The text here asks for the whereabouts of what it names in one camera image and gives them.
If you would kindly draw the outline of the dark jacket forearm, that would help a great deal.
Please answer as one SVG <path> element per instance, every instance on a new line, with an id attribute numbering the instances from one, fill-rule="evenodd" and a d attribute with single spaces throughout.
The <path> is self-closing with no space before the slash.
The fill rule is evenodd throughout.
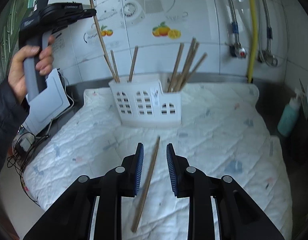
<path id="1" fill-rule="evenodd" d="M 19 127 L 29 115 L 27 100 L 19 103 L 7 80 L 0 84 L 0 173 Z"/>

